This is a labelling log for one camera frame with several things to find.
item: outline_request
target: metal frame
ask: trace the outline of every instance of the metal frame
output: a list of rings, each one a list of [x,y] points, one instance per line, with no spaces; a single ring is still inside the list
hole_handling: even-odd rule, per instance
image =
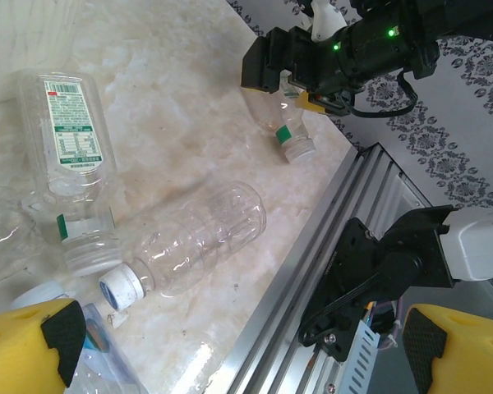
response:
[[[426,206],[380,145],[351,149],[205,393],[325,392],[339,365],[301,346],[297,328],[345,222],[358,217],[380,238],[402,214]]]

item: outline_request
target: bottle cap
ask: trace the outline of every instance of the bottle cap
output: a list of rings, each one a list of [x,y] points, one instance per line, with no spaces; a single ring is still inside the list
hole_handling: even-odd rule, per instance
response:
[[[314,141],[310,138],[291,138],[283,145],[283,152],[289,163],[302,163],[316,154]]]
[[[11,302],[10,309],[25,308],[41,302],[56,300],[65,295],[64,290],[55,281],[45,282],[15,298]]]
[[[145,296],[139,278],[127,264],[120,264],[99,279],[106,301],[115,310],[123,310]]]

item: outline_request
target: black bracket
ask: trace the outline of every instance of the black bracket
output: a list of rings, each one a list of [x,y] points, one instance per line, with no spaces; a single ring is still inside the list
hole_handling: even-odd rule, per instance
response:
[[[448,205],[403,215],[378,241],[358,219],[347,222],[298,330],[304,346],[320,344],[345,361],[371,301],[397,300],[410,286],[452,287],[440,244]]]

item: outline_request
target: clear plastic bottle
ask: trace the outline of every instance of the clear plastic bottle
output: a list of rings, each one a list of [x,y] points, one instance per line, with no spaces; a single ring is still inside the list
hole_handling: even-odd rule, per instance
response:
[[[23,71],[17,95],[40,203],[56,213],[77,276],[121,263],[108,198],[117,167],[99,93],[85,74]]]
[[[261,197],[242,182],[214,188],[167,216],[152,209],[147,217],[154,230],[137,236],[133,260],[99,279],[114,309],[125,309],[153,290],[165,296],[184,292],[266,226]]]
[[[41,302],[68,298],[56,282],[43,283],[16,298],[11,309],[24,308]],[[93,304],[82,308],[86,338],[81,357],[75,369],[71,386],[66,394],[144,394],[135,372],[126,356],[106,330],[99,311]]]
[[[242,89],[246,105],[254,120],[271,135],[276,135],[290,163],[307,160],[316,153],[314,142],[303,124],[303,110],[294,100],[300,92],[282,73],[279,91],[273,94]]]
[[[35,221],[21,207],[16,192],[0,187],[0,281],[25,267],[38,253]]]

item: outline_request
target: black cable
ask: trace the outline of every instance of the black cable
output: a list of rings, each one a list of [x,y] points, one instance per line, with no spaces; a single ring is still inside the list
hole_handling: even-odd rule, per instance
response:
[[[363,111],[358,111],[350,102],[348,102],[341,94],[338,95],[339,99],[345,106],[347,110],[352,115],[355,115],[357,117],[365,117],[367,119],[384,119],[387,117],[401,117],[402,115],[407,115],[410,113],[418,103],[418,94],[414,91],[412,86],[405,80],[405,77],[403,76],[405,74],[405,70],[401,71],[397,76],[396,76],[396,81],[398,82],[399,87],[403,90],[403,92],[408,96],[409,98],[409,105],[405,108],[397,109],[394,111],[388,111],[388,112],[363,112]]]
[[[355,300],[358,296],[370,290],[372,287],[378,285],[380,283],[380,273],[375,273],[372,277],[364,281],[361,285],[355,287],[348,293],[339,297],[336,301],[331,302],[324,308],[322,308],[319,312],[313,314],[309,319],[304,322],[298,333],[298,340],[304,346],[312,346],[317,343],[322,337],[325,336],[323,332],[320,332],[312,337],[307,337],[307,333],[313,328],[321,319],[324,317],[328,317],[332,314],[336,309],[340,309],[344,307],[349,302]]]

